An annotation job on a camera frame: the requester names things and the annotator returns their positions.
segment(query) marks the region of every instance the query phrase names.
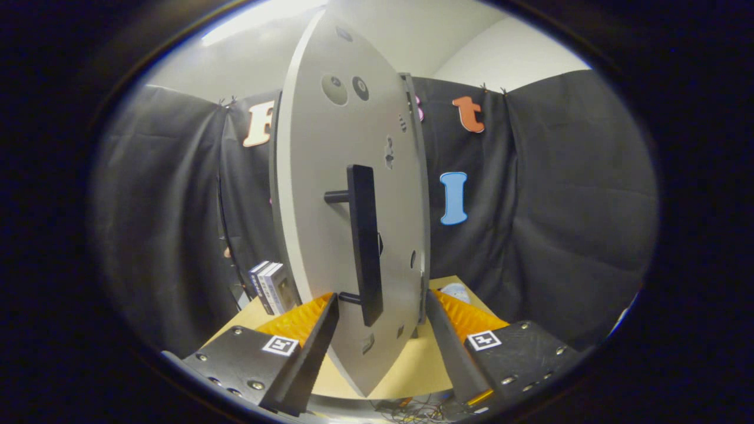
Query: blue letter i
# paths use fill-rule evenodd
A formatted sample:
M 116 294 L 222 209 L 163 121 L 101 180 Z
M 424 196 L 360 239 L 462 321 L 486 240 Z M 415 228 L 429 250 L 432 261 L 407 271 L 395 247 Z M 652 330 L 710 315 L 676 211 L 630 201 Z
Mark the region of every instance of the blue letter i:
M 440 222 L 447 226 L 464 222 L 468 218 L 464 212 L 466 173 L 445 172 L 440 175 L 440 182 L 445 186 L 445 215 L 440 218 Z

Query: black handle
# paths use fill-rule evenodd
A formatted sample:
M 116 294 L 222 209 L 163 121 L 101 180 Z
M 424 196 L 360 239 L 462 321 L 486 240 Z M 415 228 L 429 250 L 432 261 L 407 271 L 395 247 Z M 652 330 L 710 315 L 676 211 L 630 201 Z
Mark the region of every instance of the black handle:
M 348 190 L 326 192 L 327 203 L 348 202 L 351 236 L 359 294 L 340 293 L 344 302 L 361 305 L 364 325 L 371 327 L 382 314 L 382 277 L 379 268 L 379 236 L 375 202 L 374 170 L 363 165 L 347 168 Z

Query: white circular board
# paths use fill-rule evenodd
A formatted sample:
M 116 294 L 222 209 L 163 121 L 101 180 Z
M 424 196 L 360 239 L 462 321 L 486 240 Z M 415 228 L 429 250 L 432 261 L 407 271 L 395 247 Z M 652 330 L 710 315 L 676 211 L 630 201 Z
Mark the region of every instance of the white circular board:
M 417 325 L 429 252 L 426 161 L 402 78 L 366 39 L 320 12 L 288 69 L 275 143 L 277 225 L 304 303 L 329 292 L 359 294 L 348 203 L 327 204 L 323 195 L 348 188 L 350 164 L 374 170 L 384 310 L 366 327 L 360 306 L 340 302 L 328 351 L 367 396 Z

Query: stack of books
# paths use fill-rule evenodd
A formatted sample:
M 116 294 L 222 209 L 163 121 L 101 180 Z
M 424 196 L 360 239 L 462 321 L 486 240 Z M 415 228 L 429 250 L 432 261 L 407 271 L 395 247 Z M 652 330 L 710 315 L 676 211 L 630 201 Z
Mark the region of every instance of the stack of books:
M 299 304 L 299 294 L 282 263 L 266 260 L 249 271 L 249 279 L 268 315 L 282 315 Z

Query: wooden table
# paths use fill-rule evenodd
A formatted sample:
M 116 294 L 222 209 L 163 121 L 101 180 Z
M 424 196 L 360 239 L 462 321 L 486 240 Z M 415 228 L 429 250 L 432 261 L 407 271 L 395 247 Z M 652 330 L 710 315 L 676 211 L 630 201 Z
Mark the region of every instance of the wooden table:
M 453 275 L 430 280 L 430 288 L 440 289 L 454 282 L 463 283 L 463 281 Z M 492 314 L 492 311 L 487 305 L 482 303 L 477 295 L 468 290 L 468 288 L 467 291 L 472 305 Z M 235 325 L 253 329 L 273 318 L 275 317 L 267 315 L 257 297 L 212 336 L 207 343 Z M 418 338 L 410 339 L 406 343 L 406 347 L 393 364 L 393 367 L 369 397 L 364 398 L 358 395 L 348 385 L 348 382 L 345 381 L 345 378 L 338 372 L 333 361 L 327 355 L 322 362 L 320 373 L 311 392 L 315 395 L 330 396 L 332 398 L 395 399 L 426 395 L 452 388 L 429 320 L 417 326 L 417 332 Z

